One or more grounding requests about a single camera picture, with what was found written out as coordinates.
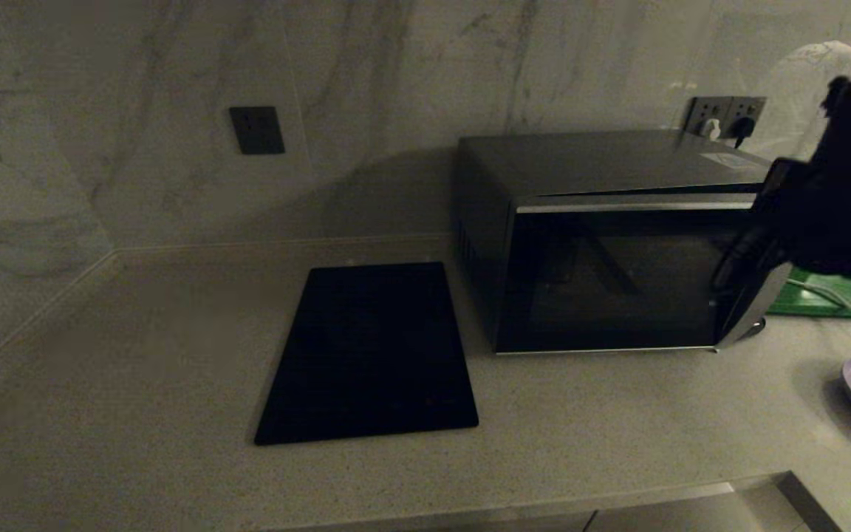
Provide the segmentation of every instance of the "sticker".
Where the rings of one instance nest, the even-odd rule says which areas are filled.
[[[767,169],[767,166],[757,164],[754,161],[747,161],[747,159],[735,154],[702,154],[702,157],[727,166],[727,168],[733,169],[733,171],[750,171],[751,169],[754,171],[766,171]]]

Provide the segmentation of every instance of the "wall outlet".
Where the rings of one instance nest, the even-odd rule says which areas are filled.
[[[685,131],[690,134],[702,134],[702,126],[709,119],[716,118],[720,121],[720,128],[724,131],[724,121],[727,118],[728,108],[731,107],[731,97],[696,97],[691,99],[691,109],[685,121]]]
[[[736,97],[731,98],[726,119],[722,120],[722,135],[720,138],[737,138],[736,125],[742,118],[750,118],[754,122],[760,119],[760,112],[767,104],[766,97]]]
[[[283,154],[284,139],[273,107],[230,107],[243,155]]]

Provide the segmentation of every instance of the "microwave top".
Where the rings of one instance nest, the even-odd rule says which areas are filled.
[[[753,192],[770,168],[764,159],[675,130],[467,137],[459,149],[518,203],[673,188]]]

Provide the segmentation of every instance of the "green tray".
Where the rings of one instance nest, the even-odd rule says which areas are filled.
[[[790,279],[810,283],[828,289],[836,290],[840,296],[851,303],[851,281],[840,276],[819,276],[806,270],[794,268]],[[780,296],[774,301],[767,314],[793,314],[794,316],[831,316],[851,318],[851,312],[845,307],[820,296],[808,292],[801,287],[787,284],[780,290]]]

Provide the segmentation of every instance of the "black wall switch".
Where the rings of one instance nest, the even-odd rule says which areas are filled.
[[[283,154],[284,139],[273,107],[230,107],[243,155]]]

